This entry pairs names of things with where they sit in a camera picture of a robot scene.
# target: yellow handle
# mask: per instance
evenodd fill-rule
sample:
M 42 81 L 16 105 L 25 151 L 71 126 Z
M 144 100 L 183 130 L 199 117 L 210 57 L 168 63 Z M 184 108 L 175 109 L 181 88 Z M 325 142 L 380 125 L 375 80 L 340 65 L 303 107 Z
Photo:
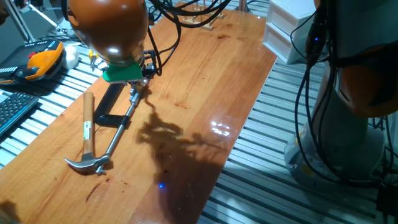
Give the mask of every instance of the yellow handle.
M 88 58 L 92 59 L 93 57 L 98 57 L 98 54 L 94 53 L 93 50 L 89 49 L 88 50 Z

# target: white box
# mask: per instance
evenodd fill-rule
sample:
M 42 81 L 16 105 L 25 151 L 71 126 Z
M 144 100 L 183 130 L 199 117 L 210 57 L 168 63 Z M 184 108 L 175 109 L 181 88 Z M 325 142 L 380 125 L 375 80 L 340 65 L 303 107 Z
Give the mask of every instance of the white box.
M 263 44 L 285 63 L 300 60 L 301 55 L 293 48 L 290 34 L 314 12 L 313 0 L 271 0 Z M 311 24 L 312 19 L 292 36 L 294 45 L 303 55 Z

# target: wooden hammer handle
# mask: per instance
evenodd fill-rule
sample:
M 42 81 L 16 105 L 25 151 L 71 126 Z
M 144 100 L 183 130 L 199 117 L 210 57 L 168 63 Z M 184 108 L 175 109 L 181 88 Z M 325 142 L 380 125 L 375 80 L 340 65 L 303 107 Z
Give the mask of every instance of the wooden hammer handle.
M 94 153 L 94 94 L 84 92 L 83 94 L 83 154 Z

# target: wire bundle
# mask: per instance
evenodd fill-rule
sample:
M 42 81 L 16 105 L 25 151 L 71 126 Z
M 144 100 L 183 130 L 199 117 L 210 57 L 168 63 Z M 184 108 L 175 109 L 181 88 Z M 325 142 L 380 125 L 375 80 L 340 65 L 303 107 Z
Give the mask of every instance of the wire bundle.
M 298 26 L 295 30 L 292 31 L 292 33 L 290 35 L 290 39 L 291 39 L 292 43 L 293 43 L 293 40 L 292 40 L 293 33 L 297 29 L 301 28 L 314 15 L 315 15 L 315 12 L 302 25 Z M 331 25 L 331 21 L 332 20 L 330 19 L 330 17 L 328 17 L 328 19 L 326 20 L 327 26 Z M 335 41 L 335 36 L 334 36 L 334 33 L 330 32 L 330 42 L 333 42 L 333 41 Z M 298 51 L 298 49 L 295 47 L 294 43 L 293 43 L 293 46 L 296 49 L 296 51 L 302 57 L 306 58 L 304 55 L 302 55 Z M 389 132 L 389 123 L 388 123 L 387 116 L 385 117 L 385 119 L 386 119 L 386 131 L 387 131 L 387 138 L 388 138 L 388 142 L 389 142 L 389 148 L 386 148 L 386 149 L 388 151 L 390 151 L 391 153 L 390 153 L 390 160 L 388 161 L 387 158 L 386 158 L 386 150 L 384 151 L 384 158 L 383 158 L 383 162 L 382 162 L 382 172 L 381 172 L 380 176 L 376 177 L 375 179 L 369 179 L 369 180 L 353 179 L 352 177 L 348 177 L 346 174 L 344 174 L 340 170 L 334 168 L 330 164 L 328 159 L 326 158 L 326 154 L 325 154 L 324 148 L 322 146 L 322 123 L 323 123 L 323 119 L 325 117 L 325 113 L 326 113 L 327 108 L 328 108 L 328 104 L 330 102 L 331 95 L 332 95 L 332 93 L 334 91 L 335 80 L 336 80 L 336 76 L 337 76 L 337 67 L 333 63 L 334 61 L 336 61 L 336 55 L 337 54 L 336 54 L 336 49 L 332 49 L 332 44 L 329 44 L 329 55 L 330 55 L 329 57 L 318 61 L 318 62 L 323 62 L 323 61 L 329 60 L 331 70 L 330 70 L 330 75 L 329 75 L 329 79 L 328 79 L 328 82 L 327 82 L 327 85 L 326 85 L 325 92 L 324 92 L 324 94 L 323 94 L 323 96 L 322 96 L 322 98 L 321 98 L 321 100 L 320 100 L 320 102 L 319 102 L 314 114 L 313 114 L 313 117 L 311 118 L 310 108 L 309 108 L 309 99 L 308 99 L 309 86 L 310 86 L 310 70 L 312 68 L 312 65 L 307 65 L 307 69 L 305 71 L 303 80 L 302 80 L 302 82 L 300 84 L 300 88 L 298 90 L 296 101 L 295 101 L 294 113 L 295 113 L 296 138 L 297 138 L 298 146 L 300 148 L 300 152 L 302 154 L 304 162 L 306 163 L 306 165 L 308 165 L 308 167 L 314 173 L 316 173 L 316 175 L 320 176 L 321 178 L 323 178 L 325 180 L 328 180 L 330 182 L 334 182 L 334 183 L 339 184 L 339 185 L 345 185 L 345 186 L 357 187 L 357 188 L 373 188 L 373 187 L 379 187 L 381 185 L 384 185 L 384 179 L 392 171 L 392 165 L 394 163 L 394 156 L 398 157 L 398 155 L 395 154 L 393 149 L 392 149 L 391 137 L 390 137 L 390 132 Z M 324 164 L 327 166 L 327 168 L 334 174 L 334 176 L 337 177 L 337 179 L 333 179 L 331 177 L 327 177 L 327 176 L 321 174 L 319 171 L 317 171 L 311 165 L 311 163 L 308 161 L 308 159 L 306 157 L 306 154 L 305 154 L 305 151 L 303 149 L 302 142 L 301 142 L 301 139 L 300 139 L 300 132 L 299 132 L 298 108 L 299 108 L 299 103 L 300 103 L 300 96 L 302 94 L 302 90 L 304 89 L 304 87 L 305 87 L 305 109 L 306 109 L 306 112 L 307 112 L 308 126 L 309 126 L 309 130 L 310 130 L 310 134 L 311 134 L 313 143 L 314 143 L 314 145 L 316 147 L 317 154 L 320 156 L 321 160 L 324 162 Z M 315 120 L 315 118 L 318 116 L 318 114 L 320 112 L 320 108 L 322 106 L 323 106 L 323 110 L 321 112 L 321 118 L 320 118 L 320 122 L 319 122 L 319 126 L 318 126 L 318 133 L 317 133 L 317 135 L 315 135 L 314 130 L 313 130 L 313 120 Z M 381 119 L 381 121 L 379 122 L 378 125 L 380 125 L 380 123 L 381 123 L 381 125 L 383 124 L 383 118 Z
M 255 2 L 264 3 L 264 4 L 267 3 L 267 1 L 259 1 L 259 0 L 251 0 L 251 1 L 248 1 L 248 2 L 246 3 L 246 11 L 247 11 L 248 13 L 253 14 L 252 11 L 251 11 L 250 8 L 249 8 L 249 5 L 252 4 L 252 3 L 255 3 Z
M 216 3 L 217 1 L 212 2 L 206 9 L 202 10 L 202 11 L 186 11 L 183 8 L 190 6 L 192 4 L 195 4 L 197 2 L 199 2 L 200 0 L 193 0 L 190 2 L 187 2 L 181 6 L 177 6 L 175 7 L 172 3 L 171 0 L 163 0 L 163 1 L 159 1 L 159 0 L 149 0 L 153 6 L 151 6 L 149 8 L 149 14 L 154 15 L 155 11 L 159 11 L 160 14 L 154 19 L 154 21 L 157 21 L 160 18 L 160 15 L 165 16 L 167 19 L 169 19 L 170 21 L 172 21 L 177 29 L 177 40 L 175 41 L 175 43 L 164 50 L 158 51 L 157 46 L 156 46 L 156 42 L 154 40 L 154 37 L 152 35 L 152 32 L 150 31 L 150 29 L 148 28 L 148 36 L 150 38 L 150 41 L 152 42 L 152 45 L 154 47 L 154 51 L 156 54 L 156 58 L 157 58 L 157 64 L 159 65 L 157 67 L 157 74 L 159 76 L 162 75 L 162 68 L 165 66 L 165 64 L 169 61 L 170 57 L 173 55 L 175 49 L 177 48 L 177 46 L 180 43 L 181 40 L 181 33 L 182 33 L 182 27 L 185 28 L 197 28 L 197 27 L 201 27 L 203 25 L 206 25 L 207 23 L 211 22 L 214 18 L 216 18 L 221 12 L 222 10 L 228 5 L 228 3 L 231 0 L 225 0 L 223 1 L 221 4 L 218 4 L 217 6 Z M 197 24 L 185 24 L 182 23 L 180 21 L 180 19 L 178 18 L 178 16 L 204 16 L 206 14 L 212 13 L 212 15 L 205 19 L 203 22 L 197 23 Z M 168 52 L 170 51 L 169 56 L 166 58 L 166 60 L 162 63 L 161 59 L 160 59 L 160 55 L 164 52 Z

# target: grey metal frame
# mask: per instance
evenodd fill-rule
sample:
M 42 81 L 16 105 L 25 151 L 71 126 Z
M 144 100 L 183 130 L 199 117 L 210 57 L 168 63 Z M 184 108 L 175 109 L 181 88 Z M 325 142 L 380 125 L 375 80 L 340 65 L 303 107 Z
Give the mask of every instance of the grey metal frame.
M 15 23 L 19 33 L 26 43 L 35 42 L 35 38 L 27 27 L 25 20 L 22 18 L 17 6 L 13 0 L 2 0 L 4 6 L 7 9 L 12 21 Z

